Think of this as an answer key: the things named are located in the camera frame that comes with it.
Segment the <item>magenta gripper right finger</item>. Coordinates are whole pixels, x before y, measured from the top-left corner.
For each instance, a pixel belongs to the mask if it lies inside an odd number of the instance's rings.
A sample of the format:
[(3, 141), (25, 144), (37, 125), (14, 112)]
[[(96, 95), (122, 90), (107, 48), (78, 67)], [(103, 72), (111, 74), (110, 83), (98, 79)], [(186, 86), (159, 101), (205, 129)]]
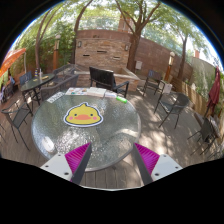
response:
[(133, 154), (145, 185), (182, 169), (168, 154), (159, 155), (138, 143), (133, 144)]

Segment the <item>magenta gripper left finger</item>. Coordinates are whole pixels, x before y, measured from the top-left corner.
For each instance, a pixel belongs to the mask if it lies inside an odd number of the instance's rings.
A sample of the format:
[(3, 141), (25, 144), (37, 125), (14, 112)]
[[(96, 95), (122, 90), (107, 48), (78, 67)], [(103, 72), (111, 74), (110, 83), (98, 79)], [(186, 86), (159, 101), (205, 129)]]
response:
[(92, 153), (92, 144), (87, 143), (72, 151), (55, 154), (48, 162), (41, 166), (56, 176), (79, 185)]

